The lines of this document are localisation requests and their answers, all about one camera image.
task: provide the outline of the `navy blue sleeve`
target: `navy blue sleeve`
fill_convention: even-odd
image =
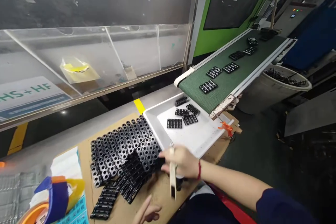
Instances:
[[[257,202],[260,224],[316,224],[311,214],[292,198],[275,189],[266,189]]]

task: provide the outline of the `red chair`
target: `red chair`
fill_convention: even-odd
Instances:
[[[216,186],[207,184],[210,186],[214,194],[223,202],[223,204],[230,209],[233,216],[239,221],[240,224],[256,224],[256,222],[243,210],[239,208],[235,203],[229,200]]]

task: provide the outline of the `yellow floor marking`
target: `yellow floor marking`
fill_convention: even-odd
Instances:
[[[28,123],[19,125],[13,135],[7,155],[15,153],[22,149],[23,140],[25,139]]]
[[[134,104],[136,105],[138,111],[140,114],[142,114],[145,111],[145,107],[142,104],[142,102],[140,101],[140,99],[136,99],[134,100]]]

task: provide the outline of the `white sign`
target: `white sign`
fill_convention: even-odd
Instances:
[[[70,100],[71,97],[45,77],[0,85],[0,121]]]

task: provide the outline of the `orange clamp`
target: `orange clamp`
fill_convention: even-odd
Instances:
[[[232,130],[233,128],[227,124],[226,122],[221,122],[222,126],[218,127],[220,130],[225,129],[227,131],[227,135],[232,138]]]

